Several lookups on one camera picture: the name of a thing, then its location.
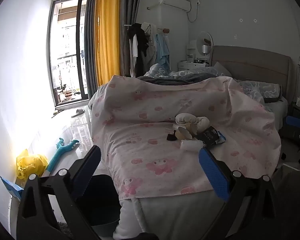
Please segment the black tissue pack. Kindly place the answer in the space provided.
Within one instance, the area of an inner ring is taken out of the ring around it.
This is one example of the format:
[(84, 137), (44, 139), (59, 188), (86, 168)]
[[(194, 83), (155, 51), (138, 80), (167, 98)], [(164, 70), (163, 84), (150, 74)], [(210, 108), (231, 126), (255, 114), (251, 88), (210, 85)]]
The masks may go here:
[(205, 147), (210, 147), (211, 145), (216, 144), (216, 141), (220, 139), (220, 136), (218, 131), (213, 126), (210, 126), (200, 134), (200, 138)]

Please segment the white socks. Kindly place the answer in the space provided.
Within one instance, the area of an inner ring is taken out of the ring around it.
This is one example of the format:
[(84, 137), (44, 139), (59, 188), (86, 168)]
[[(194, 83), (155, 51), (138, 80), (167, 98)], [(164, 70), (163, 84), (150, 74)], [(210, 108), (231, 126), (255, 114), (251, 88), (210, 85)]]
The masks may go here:
[(205, 116), (196, 117), (190, 113), (180, 113), (175, 117), (175, 123), (179, 126), (190, 128), (190, 131), (201, 133), (210, 127), (210, 120)]

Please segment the cardboard tape roll core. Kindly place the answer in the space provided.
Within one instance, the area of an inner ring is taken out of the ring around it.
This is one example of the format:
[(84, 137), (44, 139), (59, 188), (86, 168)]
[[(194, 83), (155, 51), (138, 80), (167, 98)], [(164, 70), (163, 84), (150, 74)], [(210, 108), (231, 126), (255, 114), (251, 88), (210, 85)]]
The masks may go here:
[(197, 126), (192, 123), (187, 123), (185, 126), (179, 126), (175, 130), (175, 136), (178, 140), (192, 140), (197, 135)]

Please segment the black curved plastic piece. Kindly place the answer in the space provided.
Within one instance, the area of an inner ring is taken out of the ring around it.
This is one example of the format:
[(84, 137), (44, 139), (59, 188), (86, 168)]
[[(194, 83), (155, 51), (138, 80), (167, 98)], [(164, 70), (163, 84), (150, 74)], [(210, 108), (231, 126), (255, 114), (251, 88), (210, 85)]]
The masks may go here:
[(172, 134), (168, 134), (166, 140), (168, 141), (177, 141), (178, 138), (175, 136), (176, 130), (173, 131)]

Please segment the white mattress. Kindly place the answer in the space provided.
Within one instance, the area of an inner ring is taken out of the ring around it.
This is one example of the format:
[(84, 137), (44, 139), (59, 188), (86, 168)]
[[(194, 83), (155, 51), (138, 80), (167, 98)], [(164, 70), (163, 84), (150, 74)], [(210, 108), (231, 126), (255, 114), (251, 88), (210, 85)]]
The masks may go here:
[(121, 200), (120, 220), (113, 239), (128, 239), (142, 232), (159, 239), (201, 239), (224, 202), (214, 191), (173, 197)]

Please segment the teal plush toy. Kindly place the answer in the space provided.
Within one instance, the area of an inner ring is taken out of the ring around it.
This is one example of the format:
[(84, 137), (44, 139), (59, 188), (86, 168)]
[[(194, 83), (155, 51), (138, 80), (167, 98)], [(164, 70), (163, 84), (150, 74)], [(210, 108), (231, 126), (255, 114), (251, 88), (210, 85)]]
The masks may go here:
[(74, 139), (71, 140), (67, 145), (64, 143), (63, 138), (59, 138), (59, 142), (56, 144), (57, 151), (53, 155), (52, 159), (50, 160), (46, 170), (47, 172), (51, 173), (55, 166), (58, 164), (60, 158), (63, 154), (72, 151), (76, 146), (79, 145), (79, 140)]

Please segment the brown bed headboard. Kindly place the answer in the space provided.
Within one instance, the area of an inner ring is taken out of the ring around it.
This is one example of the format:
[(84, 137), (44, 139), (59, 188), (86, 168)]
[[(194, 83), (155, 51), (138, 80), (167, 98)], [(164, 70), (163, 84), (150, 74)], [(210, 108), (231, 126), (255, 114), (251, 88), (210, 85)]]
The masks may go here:
[(286, 55), (254, 48), (214, 46), (209, 64), (217, 62), (235, 79), (277, 83), (288, 103), (294, 100), (296, 66)]

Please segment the white slipper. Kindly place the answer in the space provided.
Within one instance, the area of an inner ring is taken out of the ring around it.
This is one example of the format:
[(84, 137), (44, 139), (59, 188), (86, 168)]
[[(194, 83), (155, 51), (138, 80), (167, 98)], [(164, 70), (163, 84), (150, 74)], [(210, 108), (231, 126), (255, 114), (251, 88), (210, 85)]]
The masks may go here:
[(74, 115), (72, 115), (71, 117), (72, 117), (72, 118), (75, 118), (75, 117), (80, 116), (80, 115), (82, 115), (82, 114), (84, 114), (84, 113), (85, 113), (85, 110), (82, 109), (82, 108), (80, 108), (80, 109), (77, 109), (77, 110), (76, 110), (76, 113), (75, 113)]

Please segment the dark grey blanket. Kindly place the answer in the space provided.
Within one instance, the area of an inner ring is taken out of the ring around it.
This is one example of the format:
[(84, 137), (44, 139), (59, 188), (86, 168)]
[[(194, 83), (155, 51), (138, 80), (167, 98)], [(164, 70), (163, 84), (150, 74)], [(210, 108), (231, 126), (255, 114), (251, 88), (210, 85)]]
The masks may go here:
[(161, 86), (183, 86), (190, 85), (193, 83), (199, 83), (209, 78), (217, 77), (217, 75), (210, 73), (198, 73), (198, 74), (187, 74), (185, 76), (175, 76), (175, 77), (138, 77), (139, 80), (145, 81), (147, 83), (152, 83)]

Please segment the round vanity mirror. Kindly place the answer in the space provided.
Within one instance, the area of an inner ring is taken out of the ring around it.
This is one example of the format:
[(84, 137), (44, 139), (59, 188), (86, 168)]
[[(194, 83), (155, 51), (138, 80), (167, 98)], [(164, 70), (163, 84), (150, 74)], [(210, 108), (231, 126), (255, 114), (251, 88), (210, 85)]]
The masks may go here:
[(207, 31), (201, 31), (197, 37), (197, 50), (201, 55), (210, 53), (213, 47), (213, 38)]

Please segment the pink patterned duvet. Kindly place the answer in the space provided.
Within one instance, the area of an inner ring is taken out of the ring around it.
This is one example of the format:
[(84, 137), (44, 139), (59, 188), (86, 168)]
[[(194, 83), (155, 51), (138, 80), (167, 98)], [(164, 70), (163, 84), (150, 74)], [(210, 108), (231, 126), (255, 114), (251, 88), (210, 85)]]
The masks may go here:
[(197, 151), (169, 141), (181, 113), (206, 117), (225, 137), (213, 155), (249, 178), (272, 175), (281, 140), (275, 116), (232, 78), (163, 86), (114, 76), (89, 102), (91, 137), (120, 200), (203, 192), (211, 185)]

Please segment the hanging clothes on rack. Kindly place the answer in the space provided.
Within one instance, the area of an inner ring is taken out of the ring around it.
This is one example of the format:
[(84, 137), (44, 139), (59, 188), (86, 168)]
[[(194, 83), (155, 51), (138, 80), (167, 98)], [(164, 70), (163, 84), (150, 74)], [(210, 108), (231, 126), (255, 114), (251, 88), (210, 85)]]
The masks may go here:
[(134, 23), (128, 28), (130, 76), (140, 77), (158, 67), (159, 73), (169, 73), (170, 49), (168, 34), (170, 29), (158, 28), (151, 23)]

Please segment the white air conditioner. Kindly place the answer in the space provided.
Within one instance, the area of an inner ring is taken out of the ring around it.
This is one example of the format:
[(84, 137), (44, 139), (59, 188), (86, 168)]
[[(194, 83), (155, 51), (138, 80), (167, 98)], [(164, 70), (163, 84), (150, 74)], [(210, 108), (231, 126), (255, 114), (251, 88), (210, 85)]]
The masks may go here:
[(159, 4), (168, 5), (177, 9), (181, 9), (185, 12), (191, 10), (191, 4), (187, 0), (158, 0)]

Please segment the grey curtain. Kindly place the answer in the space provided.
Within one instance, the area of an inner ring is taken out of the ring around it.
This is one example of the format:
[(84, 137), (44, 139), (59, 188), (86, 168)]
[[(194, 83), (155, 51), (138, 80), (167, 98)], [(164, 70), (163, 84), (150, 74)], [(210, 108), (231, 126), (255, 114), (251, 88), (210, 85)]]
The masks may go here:
[(87, 0), (84, 21), (88, 96), (114, 75), (134, 77), (133, 38), (140, 0)]

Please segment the yellow curtain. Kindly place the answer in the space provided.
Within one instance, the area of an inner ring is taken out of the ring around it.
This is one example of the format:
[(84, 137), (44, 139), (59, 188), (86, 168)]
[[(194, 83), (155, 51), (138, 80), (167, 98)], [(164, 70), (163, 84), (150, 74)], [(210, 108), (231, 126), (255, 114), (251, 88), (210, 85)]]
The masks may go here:
[(120, 0), (95, 0), (95, 60), (97, 85), (120, 75)]

